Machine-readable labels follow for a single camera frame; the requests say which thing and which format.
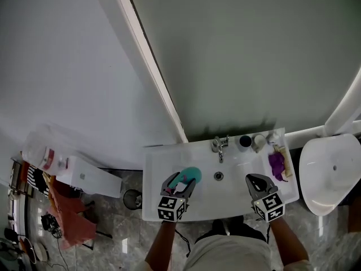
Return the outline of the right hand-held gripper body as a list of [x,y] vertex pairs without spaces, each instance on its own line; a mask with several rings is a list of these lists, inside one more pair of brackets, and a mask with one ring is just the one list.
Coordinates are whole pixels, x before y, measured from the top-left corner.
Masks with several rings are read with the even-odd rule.
[[265,222],[271,222],[285,214],[285,203],[280,192],[275,192],[252,202],[255,213]]

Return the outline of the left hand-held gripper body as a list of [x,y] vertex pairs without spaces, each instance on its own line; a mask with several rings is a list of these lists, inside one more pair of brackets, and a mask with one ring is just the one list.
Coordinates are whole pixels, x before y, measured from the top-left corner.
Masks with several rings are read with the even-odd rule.
[[187,212],[189,199],[193,191],[190,192],[169,192],[162,191],[161,199],[157,206],[157,213],[160,220],[168,222],[179,221],[183,214]]

